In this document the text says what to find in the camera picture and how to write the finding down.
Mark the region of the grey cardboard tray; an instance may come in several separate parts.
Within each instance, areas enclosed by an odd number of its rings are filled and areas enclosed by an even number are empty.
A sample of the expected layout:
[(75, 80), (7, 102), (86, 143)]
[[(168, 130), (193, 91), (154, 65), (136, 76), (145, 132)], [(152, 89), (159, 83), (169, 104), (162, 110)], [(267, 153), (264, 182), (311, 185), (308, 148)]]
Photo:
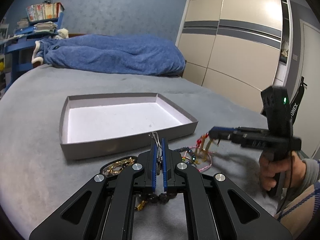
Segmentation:
[(67, 160), (128, 152), (151, 144), (149, 134), (175, 140), (195, 132), (198, 120), (159, 93), (68, 96), (59, 136)]

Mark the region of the row of books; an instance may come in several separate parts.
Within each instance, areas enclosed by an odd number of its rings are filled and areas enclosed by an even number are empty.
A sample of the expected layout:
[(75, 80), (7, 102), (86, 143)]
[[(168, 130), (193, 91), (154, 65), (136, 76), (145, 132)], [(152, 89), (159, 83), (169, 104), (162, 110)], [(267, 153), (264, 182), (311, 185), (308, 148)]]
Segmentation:
[(29, 22), (58, 18), (64, 10), (65, 8), (61, 2), (53, 3), (51, 0), (26, 7)]

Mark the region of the blue desk shelf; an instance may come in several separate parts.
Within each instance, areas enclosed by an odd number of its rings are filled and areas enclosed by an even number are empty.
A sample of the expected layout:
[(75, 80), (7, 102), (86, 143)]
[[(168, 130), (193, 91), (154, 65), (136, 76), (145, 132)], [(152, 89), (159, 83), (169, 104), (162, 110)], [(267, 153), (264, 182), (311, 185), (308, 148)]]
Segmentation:
[(4, 46), (4, 55), (11, 55), (11, 79), (8, 85), (6, 85), (5, 91), (7, 91), (10, 86), (19, 78), (21, 73), (25, 73), (31, 69), (33, 69), (33, 65), (31, 61), (27, 63), (20, 63), (19, 55), (22, 50), (31, 49), (35, 47), (35, 41), (41, 40), (43, 38), (49, 38), (50, 36), (54, 36), (57, 34), (57, 30), (53, 33), (51, 32), (40, 32), (36, 33), (34, 25), (37, 23), (44, 23), (48, 21), (52, 21), (56, 23), (57, 29), (61, 28), (63, 21), (64, 13), (60, 12), (58, 18), (52, 18), (49, 20), (39, 20), (31, 24), (31, 26), (27, 27), (25, 30), (19, 31), (20, 37), (13, 37), (11, 44), (6, 44)]

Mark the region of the white plush toy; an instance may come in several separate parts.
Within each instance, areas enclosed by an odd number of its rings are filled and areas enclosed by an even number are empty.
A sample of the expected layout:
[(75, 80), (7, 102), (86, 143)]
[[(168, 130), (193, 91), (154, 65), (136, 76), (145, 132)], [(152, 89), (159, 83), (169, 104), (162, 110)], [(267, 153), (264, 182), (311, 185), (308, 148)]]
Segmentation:
[(54, 38), (56, 40), (69, 38), (69, 31), (66, 28), (59, 29)]

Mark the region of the stack of papers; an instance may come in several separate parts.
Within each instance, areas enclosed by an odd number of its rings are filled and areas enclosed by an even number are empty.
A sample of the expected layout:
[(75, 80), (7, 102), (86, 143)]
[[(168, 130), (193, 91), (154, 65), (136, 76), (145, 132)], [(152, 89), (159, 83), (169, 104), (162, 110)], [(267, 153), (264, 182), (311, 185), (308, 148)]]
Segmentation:
[(42, 32), (49, 32), (54, 33), (57, 29), (57, 24), (48, 21), (48, 22), (41, 22), (34, 25), (33, 31), (34, 33), (42, 33)]

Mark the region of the blue fleece blanket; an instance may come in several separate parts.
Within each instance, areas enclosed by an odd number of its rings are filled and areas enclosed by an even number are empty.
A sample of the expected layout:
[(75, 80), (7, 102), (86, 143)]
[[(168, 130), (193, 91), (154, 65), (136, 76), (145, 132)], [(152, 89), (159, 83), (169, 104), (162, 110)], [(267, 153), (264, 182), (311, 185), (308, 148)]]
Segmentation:
[(175, 76), (186, 61), (169, 40), (153, 35), (88, 34), (35, 42), (32, 64), (106, 74)]

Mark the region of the beige sliding wardrobe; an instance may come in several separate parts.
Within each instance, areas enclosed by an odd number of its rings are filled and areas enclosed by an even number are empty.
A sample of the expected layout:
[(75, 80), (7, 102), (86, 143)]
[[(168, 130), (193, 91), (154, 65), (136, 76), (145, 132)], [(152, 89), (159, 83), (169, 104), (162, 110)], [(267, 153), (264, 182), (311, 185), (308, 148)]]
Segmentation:
[(176, 41), (182, 76), (260, 112), (260, 93), (281, 86), (287, 0), (187, 0)]

